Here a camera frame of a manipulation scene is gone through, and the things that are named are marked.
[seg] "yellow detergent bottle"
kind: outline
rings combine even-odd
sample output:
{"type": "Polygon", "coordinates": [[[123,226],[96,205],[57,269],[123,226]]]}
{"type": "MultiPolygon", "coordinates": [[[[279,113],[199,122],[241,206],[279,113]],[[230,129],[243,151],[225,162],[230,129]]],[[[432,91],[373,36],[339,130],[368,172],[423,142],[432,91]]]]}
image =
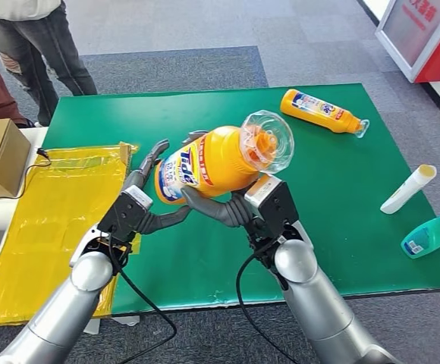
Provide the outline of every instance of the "yellow detergent bottle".
{"type": "Polygon", "coordinates": [[[358,138],[363,137],[370,125],[369,120],[361,120],[350,111],[296,89],[289,89],[280,102],[280,110],[295,118],[327,127],[335,133],[353,133],[358,138]]]}
{"type": "Polygon", "coordinates": [[[181,188],[215,197],[246,187],[259,172],[276,173],[294,154],[290,128],[277,114],[261,110],[242,127],[218,127],[184,146],[155,170],[156,193],[166,203],[182,203],[181,188]]]}

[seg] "robotic arm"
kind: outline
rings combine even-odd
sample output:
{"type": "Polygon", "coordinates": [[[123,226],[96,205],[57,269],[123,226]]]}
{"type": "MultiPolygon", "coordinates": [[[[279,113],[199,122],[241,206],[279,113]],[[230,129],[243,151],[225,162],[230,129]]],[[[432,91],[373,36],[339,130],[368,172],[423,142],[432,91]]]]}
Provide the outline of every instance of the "robotic arm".
{"type": "Polygon", "coordinates": [[[70,275],[2,352],[0,364],[64,362],[93,315],[101,290],[117,273],[111,259],[123,267],[135,233],[178,224],[191,209],[244,227],[256,258],[277,280],[322,363],[401,364],[365,330],[319,267],[284,181],[264,175],[226,203],[185,187],[181,192],[188,206],[166,215],[149,212],[152,200],[141,188],[168,145],[166,140],[157,144],[132,172],[105,216],[82,238],[70,259],[70,275]]]}
{"type": "Polygon", "coordinates": [[[70,261],[71,273],[0,353],[0,364],[64,362],[95,311],[101,292],[117,274],[110,253],[123,267],[136,233],[151,234],[184,220],[191,210],[188,206],[165,215],[149,212],[153,201],[141,190],[169,145],[159,142],[128,176],[105,216],[80,240],[70,261]]]}
{"type": "Polygon", "coordinates": [[[243,226],[256,257],[277,280],[321,363],[401,364],[362,326],[318,265],[286,182],[265,174],[226,204],[203,199],[190,187],[181,192],[194,209],[243,226]]]}

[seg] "black cable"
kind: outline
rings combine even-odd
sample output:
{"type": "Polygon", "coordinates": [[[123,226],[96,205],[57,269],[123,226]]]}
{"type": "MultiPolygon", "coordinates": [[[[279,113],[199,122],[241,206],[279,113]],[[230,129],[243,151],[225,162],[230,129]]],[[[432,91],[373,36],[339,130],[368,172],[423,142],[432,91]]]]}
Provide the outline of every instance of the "black cable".
{"type": "Polygon", "coordinates": [[[270,243],[268,243],[268,244],[267,244],[265,246],[262,247],[261,249],[259,249],[257,251],[255,251],[251,256],[249,256],[249,258],[246,259],[245,262],[243,262],[243,264],[242,264],[240,266],[240,268],[238,270],[238,273],[237,274],[237,279],[235,279],[235,288],[237,290],[237,296],[238,298],[238,302],[240,305],[240,308],[241,308],[242,312],[243,312],[243,315],[245,315],[245,317],[247,319],[247,321],[249,324],[251,324],[256,331],[259,332],[261,336],[262,336],[264,339],[265,339],[269,344],[272,345],[272,347],[274,347],[274,349],[277,350],[279,353],[283,354],[283,356],[288,358],[289,360],[290,360],[291,362],[293,362],[294,364],[299,364],[294,358],[293,358],[292,356],[290,356],[288,353],[286,353],[284,350],[280,349],[276,343],[274,343],[274,341],[272,341],[270,337],[267,336],[262,330],[261,330],[259,326],[257,326],[257,324],[256,324],[254,322],[254,320],[252,319],[252,317],[250,317],[250,314],[249,312],[247,312],[247,310],[245,308],[245,304],[243,303],[243,300],[242,298],[242,292],[240,291],[240,279],[242,277],[242,273],[243,273],[243,271],[250,262],[252,262],[254,258],[256,258],[256,256],[258,256],[259,254],[265,252],[266,250],[271,248],[271,246],[273,246],[275,243],[276,243],[276,241],[275,240],[273,240],[273,241],[271,241],[271,242],[270,242],[270,243]]]}
{"type": "Polygon", "coordinates": [[[24,170],[24,179],[23,181],[23,188],[21,189],[21,192],[20,192],[18,196],[14,196],[14,197],[9,197],[9,196],[2,196],[0,197],[0,199],[21,199],[21,197],[23,197],[23,195],[24,194],[24,192],[26,191],[26,180],[27,178],[27,172],[33,167],[48,167],[49,165],[52,164],[52,161],[48,158],[47,158],[48,162],[45,164],[38,164],[38,165],[30,165],[27,168],[26,168],[24,170]]]}
{"type": "Polygon", "coordinates": [[[128,277],[126,273],[124,273],[124,271],[122,269],[122,266],[120,266],[120,264],[117,261],[117,258],[116,258],[115,255],[113,254],[111,242],[109,243],[109,255],[110,255],[110,260],[112,261],[113,265],[114,266],[114,268],[116,268],[119,273],[120,273],[121,276],[126,282],[127,282],[134,292],[137,293],[139,297],[143,299],[144,302],[147,303],[149,306],[151,306],[154,310],[159,313],[163,319],[164,319],[166,322],[169,324],[169,326],[171,326],[173,329],[172,334],[169,335],[169,337],[166,337],[163,340],[161,340],[158,343],[156,343],[156,344],[152,345],[150,347],[148,347],[147,349],[141,350],[140,352],[129,356],[129,358],[124,359],[121,362],[119,362],[118,364],[126,364],[126,362],[130,362],[132,360],[138,358],[138,357],[142,356],[144,354],[149,353],[150,351],[154,350],[157,347],[160,347],[161,345],[166,344],[168,341],[176,336],[176,334],[178,333],[178,328],[176,328],[176,326],[169,317],[166,316],[164,312],[161,311],[161,309],[156,306],[153,301],[147,298],[145,294],[141,292],[141,290],[139,290],[138,287],[136,287],[136,285],[134,284],[131,280],[131,278],[128,277]]]}

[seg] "teal bottle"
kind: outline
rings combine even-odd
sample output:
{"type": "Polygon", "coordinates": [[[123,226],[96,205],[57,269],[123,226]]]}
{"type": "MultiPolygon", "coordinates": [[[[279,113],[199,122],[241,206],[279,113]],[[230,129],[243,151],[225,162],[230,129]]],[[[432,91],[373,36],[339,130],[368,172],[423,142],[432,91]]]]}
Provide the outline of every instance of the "teal bottle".
{"type": "Polygon", "coordinates": [[[411,231],[401,243],[402,250],[412,259],[419,258],[440,248],[440,216],[411,231]]]}

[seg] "leg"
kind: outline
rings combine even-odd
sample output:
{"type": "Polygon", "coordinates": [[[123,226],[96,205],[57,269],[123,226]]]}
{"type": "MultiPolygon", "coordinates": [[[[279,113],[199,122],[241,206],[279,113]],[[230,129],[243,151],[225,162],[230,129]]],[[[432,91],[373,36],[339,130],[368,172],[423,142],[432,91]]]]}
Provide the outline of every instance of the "leg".
{"type": "Polygon", "coordinates": [[[58,97],[46,73],[42,55],[17,31],[14,23],[0,20],[0,56],[8,72],[38,104],[38,121],[49,125],[58,97]]]}
{"type": "Polygon", "coordinates": [[[40,20],[18,22],[18,29],[45,56],[75,96],[96,95],[94,80],[79,57],[68,29],[65,3],[40,20]]]}

